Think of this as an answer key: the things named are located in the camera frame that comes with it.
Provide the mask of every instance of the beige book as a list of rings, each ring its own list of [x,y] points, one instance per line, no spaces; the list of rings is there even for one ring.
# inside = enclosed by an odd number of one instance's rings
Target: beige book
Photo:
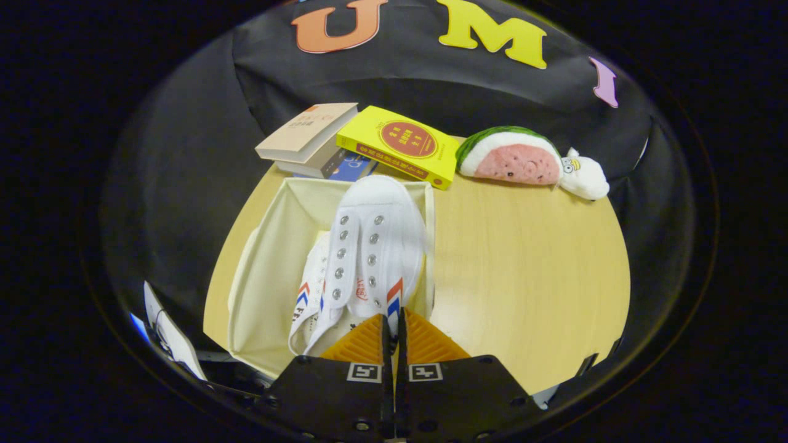
[[[359,113],[356,105],[313,105],[267,136],[255,150],[260,158],[294,163],[310,162],[323,147],[335,154],[336,133]]]

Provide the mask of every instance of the canvas shoe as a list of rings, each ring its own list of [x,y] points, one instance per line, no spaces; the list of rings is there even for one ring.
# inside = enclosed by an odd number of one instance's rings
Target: canvas shoe
[[[291,351],[319,356],[376,314],[388,319],[395,337],[400,308],[413,295],[422,271],[425,245],[424,220],[400,182],[385,176],[356,181],[340,201],[331,231],[307,257],[290,330]],[[303,285],[310,281],[318,285],[319,298],[311,286],[304,293]]]

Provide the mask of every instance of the book cover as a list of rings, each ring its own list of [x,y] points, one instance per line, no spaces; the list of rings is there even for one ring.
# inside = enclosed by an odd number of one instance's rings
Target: book cover
[[[337,131],[357,113],[357,103],[322,103],[311,106],[267,136],[255,151],[260,158],[307,163],[323,147],[333,148]]]
[[[325,178],[337,181],[356,181],[375,171],[377,162],[363,155],[342,149],[345,153],[343,161]],[[312,177],[306,174],[293,173],[294,177]]]
[[[454,180],[457,140],[376,106],[368,106],[340,129],[336,144],[438,189],[446,189]]]

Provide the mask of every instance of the yellow letter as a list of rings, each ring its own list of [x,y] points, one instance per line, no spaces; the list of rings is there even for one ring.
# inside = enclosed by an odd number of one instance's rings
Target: yellow letter
[[[448,32],[438,38],[439,42],[450,47],[474,49],[478,43],[470,37],[473,28],[488,51],[496,52],[512,40],[511,48],[505,51],[509,58],[535,68],[547,68],[541,53],[541,40],[547,33],[541,28],[518,18],[497,24],[478,5],[464,0],[437,2],[448,8]]]

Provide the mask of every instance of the watermelon plush toy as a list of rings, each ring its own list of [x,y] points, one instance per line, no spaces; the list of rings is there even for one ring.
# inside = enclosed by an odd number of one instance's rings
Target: watermelon plush toy
[[[602,167],[570,148],[561,158],[545,137],[519,126],[496,126],[468,137],[457,150],[459,173],[524,184],[551,184],[588,200],[601,199],[610,185]]]

